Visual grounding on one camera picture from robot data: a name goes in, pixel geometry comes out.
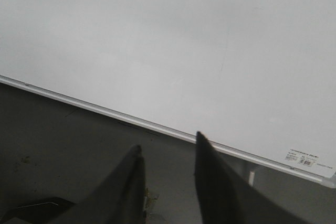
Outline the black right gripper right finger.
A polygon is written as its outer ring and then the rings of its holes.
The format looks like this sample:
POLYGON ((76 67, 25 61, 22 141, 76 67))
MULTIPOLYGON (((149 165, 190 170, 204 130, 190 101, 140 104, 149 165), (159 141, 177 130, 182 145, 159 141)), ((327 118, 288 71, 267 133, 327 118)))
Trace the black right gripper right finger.
POLYGON ((306 223, 252 188, 201 132, 194 178, 203 223, 306 223))

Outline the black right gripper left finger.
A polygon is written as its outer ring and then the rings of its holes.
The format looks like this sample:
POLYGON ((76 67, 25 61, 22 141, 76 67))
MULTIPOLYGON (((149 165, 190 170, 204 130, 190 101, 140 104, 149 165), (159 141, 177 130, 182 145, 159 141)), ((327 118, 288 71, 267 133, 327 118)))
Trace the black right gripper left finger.
POLYGON ((67 223, 143 223, 145 163, 141 147, 130 148, 104 182, 68 212, 67 223))

